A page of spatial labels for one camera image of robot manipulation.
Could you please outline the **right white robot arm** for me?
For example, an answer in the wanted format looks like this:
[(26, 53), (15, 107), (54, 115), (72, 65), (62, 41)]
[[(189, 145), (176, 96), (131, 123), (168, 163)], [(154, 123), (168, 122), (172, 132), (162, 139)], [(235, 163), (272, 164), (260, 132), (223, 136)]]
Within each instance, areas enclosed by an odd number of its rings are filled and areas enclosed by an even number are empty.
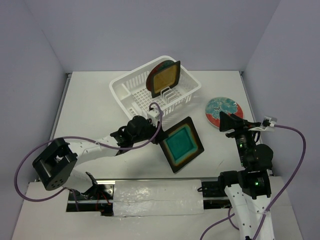
[(255, 135), (262, 131), (272, 132), (277, 119), (266, 116), (263, 122), (249, 122), (223, 111), (219, 113), (219, 118), (220, 132), (235, 139), (243, 170), (221, 172), (218, 192), (229, 197), (240, 239), (273, 240), (272, 217), (267, 207), (272, 200), (268, 170), (273, 166), (274, 152), (266, 144), (257, 144)]

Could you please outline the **yellow square black-rimmed plate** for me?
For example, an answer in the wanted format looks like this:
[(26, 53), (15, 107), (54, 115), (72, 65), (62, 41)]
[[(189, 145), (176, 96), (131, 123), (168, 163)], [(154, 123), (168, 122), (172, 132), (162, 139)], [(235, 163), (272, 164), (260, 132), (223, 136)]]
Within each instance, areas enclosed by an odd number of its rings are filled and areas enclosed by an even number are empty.
[(151, 76), (151, 97), (154, 99), (161, 95), (161, 91), (175, 87), (180, 80), (181, 62), (174, 61), (173, 64), (156, 72)]

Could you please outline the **large red teal round plate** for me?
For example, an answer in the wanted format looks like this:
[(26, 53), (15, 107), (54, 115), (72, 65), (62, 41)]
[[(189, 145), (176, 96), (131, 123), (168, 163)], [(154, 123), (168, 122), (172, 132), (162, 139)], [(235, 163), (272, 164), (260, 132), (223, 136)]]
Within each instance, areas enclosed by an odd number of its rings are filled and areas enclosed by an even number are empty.
[(147, 76), (147, 80), (146, 80), (146, 89), (148, 91), (151, 91), (151, 78), (152, 78), (152, 75), (154, 75), (158, 71), (161, 71), (162, 69), (165, 69), (166, 67), (168, 67), (169, 65), (171, 65), (173, 63), (174, 63), (173, 60), (165, 60), (165, 61), (160, 62), (157, 66), (155, 66), (152, 69), (152, 71)]

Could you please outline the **small red teal round plate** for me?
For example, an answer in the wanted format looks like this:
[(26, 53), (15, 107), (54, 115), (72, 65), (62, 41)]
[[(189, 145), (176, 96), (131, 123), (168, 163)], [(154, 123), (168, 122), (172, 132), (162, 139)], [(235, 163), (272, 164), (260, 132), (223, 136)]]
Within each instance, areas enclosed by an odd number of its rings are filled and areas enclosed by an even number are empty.
[(240, 105), (228, 97), (214, 97), (208, 101), (205, 107), (205, 116), (207, 120), (215, 127), (220, 127), (220, 112), (228, 115), (234, 114), (240, 118), (244, 113)]

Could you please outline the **teal square black-rimmed plate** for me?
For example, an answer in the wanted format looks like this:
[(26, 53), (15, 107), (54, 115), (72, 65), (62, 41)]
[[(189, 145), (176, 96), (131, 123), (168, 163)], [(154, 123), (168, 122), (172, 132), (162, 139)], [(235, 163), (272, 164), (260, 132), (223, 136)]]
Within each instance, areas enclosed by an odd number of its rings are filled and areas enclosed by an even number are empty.
[(189, 116), (165, 133), (168, 137), (159, 145), (175, 174), (205, 151), (193, 120)]

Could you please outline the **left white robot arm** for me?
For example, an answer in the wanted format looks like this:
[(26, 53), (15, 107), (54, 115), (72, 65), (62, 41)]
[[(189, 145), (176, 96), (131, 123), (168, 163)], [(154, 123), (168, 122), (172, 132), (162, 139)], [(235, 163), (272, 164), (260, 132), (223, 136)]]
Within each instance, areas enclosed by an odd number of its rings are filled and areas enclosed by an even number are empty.
[(151, 119), (135, 116), (127, 125), (98, 140), (72, 137), (68, 142), (60, 137), (53, 140), (33, 161), (44, 188), (53, 191), (67, 188), (79, 192), (86, 199), (97, 196), (99, 185), (94, 176), (76, 167), (103, 157), (116, 157), (134, 150), (134, 144), (159, 144), (168, 134), (161, 122), (154, 124)]

